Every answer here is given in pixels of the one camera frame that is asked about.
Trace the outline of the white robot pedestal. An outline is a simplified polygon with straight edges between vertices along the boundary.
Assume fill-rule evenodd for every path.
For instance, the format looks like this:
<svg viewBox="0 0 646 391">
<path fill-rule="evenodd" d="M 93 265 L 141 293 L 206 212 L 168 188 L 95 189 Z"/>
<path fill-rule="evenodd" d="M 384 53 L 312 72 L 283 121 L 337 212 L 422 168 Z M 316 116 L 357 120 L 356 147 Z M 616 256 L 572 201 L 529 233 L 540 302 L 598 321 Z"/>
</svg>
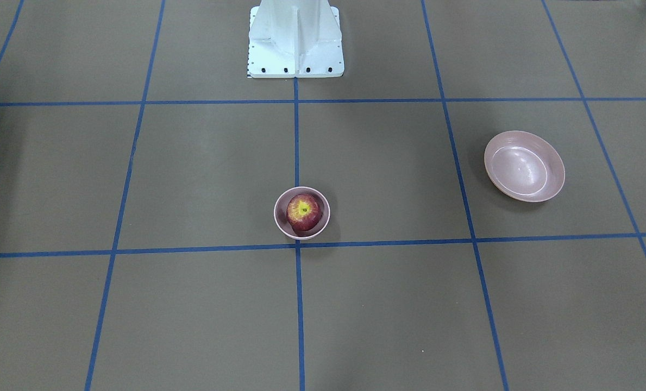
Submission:
<svg viewBox="0 0 646 391">
<path fill-rule="evenodd" d="M 340 11 L 328 1 L 261 1 L 249 16 L 247 77 L 343 76 Z"/>
</svg>

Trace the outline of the pink bowl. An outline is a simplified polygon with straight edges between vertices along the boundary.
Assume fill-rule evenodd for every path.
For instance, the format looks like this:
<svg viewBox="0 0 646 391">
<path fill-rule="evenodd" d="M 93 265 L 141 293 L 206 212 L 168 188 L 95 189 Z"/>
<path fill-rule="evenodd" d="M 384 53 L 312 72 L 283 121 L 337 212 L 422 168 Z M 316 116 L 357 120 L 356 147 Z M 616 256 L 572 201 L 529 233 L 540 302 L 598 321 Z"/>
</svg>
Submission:
<svg viewBox="0 0 646 391">
<path fill-rule="evenodd" d="M 315 196 L 323 212 L 322 218 L 318 222 L 318 224 L 312 230 L 309 230 L 307 232 L 295 231 L 286 220 L 286 207 L 288 203 L 290 202 L 291 198 L 293 198 L 293 196 L 302 193 L 307 193 Z M 311 238 L 320 235 L 320 233 L 323 232 L 323 230 L 325 230 L 325 228 L 327 227 L 331 215 L 332 213 L 330 210 L 330 204 L 327 198 L 320 191 L 307 186 L 297 186 L 285 191 L 279 196 L 278 200 L 276 200 L 273 210 L 274 221 L 279 230 L 289 238 L 293 238 L 299 241 L 310 240 Z"/>
</svg>

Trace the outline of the red apple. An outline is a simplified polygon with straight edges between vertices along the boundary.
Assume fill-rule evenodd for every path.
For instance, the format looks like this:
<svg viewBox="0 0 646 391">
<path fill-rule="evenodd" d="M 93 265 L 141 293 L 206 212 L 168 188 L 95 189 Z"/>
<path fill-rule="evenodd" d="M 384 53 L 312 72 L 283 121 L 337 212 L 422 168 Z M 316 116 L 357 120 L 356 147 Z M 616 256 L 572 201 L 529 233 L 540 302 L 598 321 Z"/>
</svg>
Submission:
<svg viewBox="0 0 646 391">
<path fill-rule="evenodd" d="M 307 193 L 293 196 L 286 207 L 286 220 L 298 232 L 312 230 L 321 220 L 322 214 L 315 196 Z"/>
</svg>

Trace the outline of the pink plate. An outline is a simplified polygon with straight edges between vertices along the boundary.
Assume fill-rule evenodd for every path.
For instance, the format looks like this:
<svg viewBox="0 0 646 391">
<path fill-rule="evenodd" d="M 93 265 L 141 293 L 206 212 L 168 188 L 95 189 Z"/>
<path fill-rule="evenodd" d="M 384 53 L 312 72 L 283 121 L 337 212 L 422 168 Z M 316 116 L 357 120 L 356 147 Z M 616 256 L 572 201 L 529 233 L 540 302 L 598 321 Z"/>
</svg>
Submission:
<svg viewBox="0 0 646 391">
<path fill-rule="evenodd" d="M 492 137 L 484 149 L 484 166 L 496 188 L 527 203 L 551 200 L 561 193 L 566 181 L 558 151 L 526 131 L 505 131 Z"/>
</svg>

